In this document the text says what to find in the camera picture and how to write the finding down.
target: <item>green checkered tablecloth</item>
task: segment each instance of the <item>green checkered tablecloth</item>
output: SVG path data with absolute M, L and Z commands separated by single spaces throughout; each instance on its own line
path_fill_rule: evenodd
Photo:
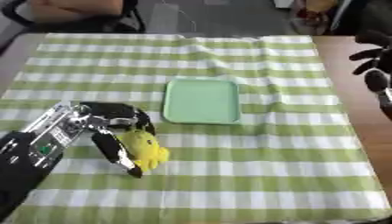
M 165 85 L 178 77 L 238 83 L 240 123 L 165 121 Z M 60 100 L 127 102 L 148 112 L 171 160 L 135 179 L 85 135 L 9 221 L 384 218 L 389 203 L 331 85 L 310 37 L 48 34 L 0 101 L 3 134 Z

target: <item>chair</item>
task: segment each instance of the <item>chair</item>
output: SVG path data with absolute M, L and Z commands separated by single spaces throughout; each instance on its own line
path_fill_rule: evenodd
M 94 16 L 78 21 L 36 24 L 18 14 L 18 7 L 25 4 L 26 0 L 13 0 L 6 3 L 2 13 L 12 21 L 25 26 L 28 32 L 121 32 L 144 33 L 145 24 L 136 8 L 137 0 L 123 0 L 122 13 L 119 16 Z M 134 18 L 138 27 L 121 23 L 124 18 Z

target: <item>light green tray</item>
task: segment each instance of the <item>light green tray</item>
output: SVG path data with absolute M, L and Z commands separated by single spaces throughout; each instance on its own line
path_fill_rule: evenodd
M 231 124 L 240 116 L 238 86 L 230 80 L 176 79 L 167 84 L 164 118 L 170 122 Z

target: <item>person's arm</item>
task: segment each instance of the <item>person's arm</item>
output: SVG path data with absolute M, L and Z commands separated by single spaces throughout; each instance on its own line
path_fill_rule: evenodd
M 37 23 L 64 23 L 89 17 L 86 13 L 53 6 L 46 0 L 29 0 L 28 3 Z

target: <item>yellow stuffed octopus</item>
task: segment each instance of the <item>yellow stuffed octopus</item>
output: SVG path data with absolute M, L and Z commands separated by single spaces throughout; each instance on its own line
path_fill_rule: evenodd
M 160 147 L 158 140 L 145 130 L 131 129 L 119 136 L 119 139 L 136 157 L 135 164 L 143 172 L 155 169 L 159 163 L 169 159 L 169 151 Z

